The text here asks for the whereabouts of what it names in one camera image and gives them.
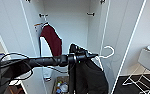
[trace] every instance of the white wardrobe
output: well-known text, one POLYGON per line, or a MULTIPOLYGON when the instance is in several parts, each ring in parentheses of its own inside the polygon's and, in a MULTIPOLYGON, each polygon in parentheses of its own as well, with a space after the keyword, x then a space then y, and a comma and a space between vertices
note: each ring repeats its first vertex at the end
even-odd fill
MULTIPOLYGON (((115 54, 101 59, 109 94, 112 94, 144 0, 100 1, 104 0, 0 0, 0 35, 8 52, 39 57, 41 26, 34 25, 45 23, 44 18, 39 17, 44 14, 62 39, 63 54, 68 54, 71 43, 104 56, 111 53, 104 47, 113 47, 115 54)), ((42 70, 34 71, 34 75, 23 82, 26 93, 50 94, 47 91, 52 88, 47 82, 44 84, 42 70)))

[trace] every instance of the wardrobe door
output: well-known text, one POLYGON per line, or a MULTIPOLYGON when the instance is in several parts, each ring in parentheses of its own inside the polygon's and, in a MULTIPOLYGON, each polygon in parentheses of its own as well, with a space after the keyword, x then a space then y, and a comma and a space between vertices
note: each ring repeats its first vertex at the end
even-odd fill
POLYGON ((113 47, 115 52, 113 56, 104 58, 101 61, 109 83, 109 93, 111 94, 125 62, 143 1, 111 0, 109 2, 106 26, 103 29, 101 55, 111 54, 111 50, 104 49, 107 45, 113 47))
POLYGON ((106 0, 96 4, 91 0, 90 12, 95 16, 89 19, 88 49, 101 56, 107 56, 112 50, 114 55, 101 58, 101 65, 109 83, 109 93, 112 94, 127 55, 130 38, 132 36, 139 12, 144 0, 106 0))

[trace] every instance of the cable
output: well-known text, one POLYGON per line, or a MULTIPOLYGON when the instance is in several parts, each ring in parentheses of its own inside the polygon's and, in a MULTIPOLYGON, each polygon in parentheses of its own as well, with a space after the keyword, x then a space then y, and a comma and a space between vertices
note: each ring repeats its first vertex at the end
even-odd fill
MULTIPOLYGON (((20 56, 23 56, 23 57, 26 57, 27 59, 29 59, 29 57, 27 57, 27 56, 25 56, 25 55, 23 55, 23 54, 19 54, 19 53, 10 53, 10 54, 6 54, 6 55, 4 55, 3 57, 1 57, 1 58, 0 58, 0 87, 2 86, 2 85, 1 85, 1 68, 2 68, 2 67, 10 66, 11 64, 14 64, 14 63, 19 62, 19 61, 23 61, 23 59, 22 59, 22 60, 18 60, 18 61, 16 61, 16 62, 12 62, 12 63, 6 64, 6 65, 3 65, 3 66, 1 67, 1 62, 2 62, 2 60, 3 60, 6 56, 12 55, 12 54, 20 55, 20 56)), ((24 78, 24 79, 13 79, 13 80, 26 80, 26 79, 28 79, 28 78, 33 74, 33 71, 32 71, 31 66, 29 66, 29 65, 28 65, 27 63, 25 63, 25 62, 24 62, 24 64, 26 64, 26 65, 28 66, 28 68, 30 68, 31 74, 30 74, 28 77, 24 78)))

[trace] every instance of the black cable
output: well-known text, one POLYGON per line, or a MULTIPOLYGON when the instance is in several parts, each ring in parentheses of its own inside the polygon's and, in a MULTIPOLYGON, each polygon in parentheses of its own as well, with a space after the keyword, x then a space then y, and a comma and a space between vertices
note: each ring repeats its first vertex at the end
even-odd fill
MULTIPOLYGON (((12 55, 12 54, 20 55, 20 56, 23 56, 23 57, 26 57, 27 59, 29 59, 29 57, 27 57, 27 56, 25 56, 25 55, 23 55, 23 54, 19 54, 19 53, 10 53, 10 54, 6 54, 6 55, 4 55, 3 57, 1 57, 1 58, 0 58, 0 87, 1 87, 1 62, 2 62, 2 60, 3 60, 6 56, 12 55)), ((25 63, 25 64, 31 69, 31 74, 30 74, 28 77, 24 78, 24 79, 15 79, 15 80, 26 80, 26 79, 28 79, 28 78, 33 74, 32 68, 31 68, 27 63, 25 63)))

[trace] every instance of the wardrobe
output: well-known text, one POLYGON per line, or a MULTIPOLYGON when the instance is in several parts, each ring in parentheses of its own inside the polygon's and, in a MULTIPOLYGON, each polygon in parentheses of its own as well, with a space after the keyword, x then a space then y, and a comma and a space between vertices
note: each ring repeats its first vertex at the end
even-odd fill
MULTIPOLYGON (((144 0, 0 0, 0 35, 8 52, 19 52, 29 57, 40 56, 39 36, 42 25, 46 22, 55 28, 62 39, 62 54, 68 54, 71 43, 100 56, 109 55, 112 50, 104 47, 111 46, 114 55, 101 58, 99 66, 105 72, 109 94, 112 94, 143 2, 144 0)), ((67 71, 67 67, 58 69, 67 71)), ((44 82, 42 75, 42 69, 35 68, 34 75, 23 81, 22 86, 27 94, 50 94, 52 86, 49 84, 54 83, 54 80, 44 82)), ((55 73, 54 78, 60 75, 68 74, 55 73)))

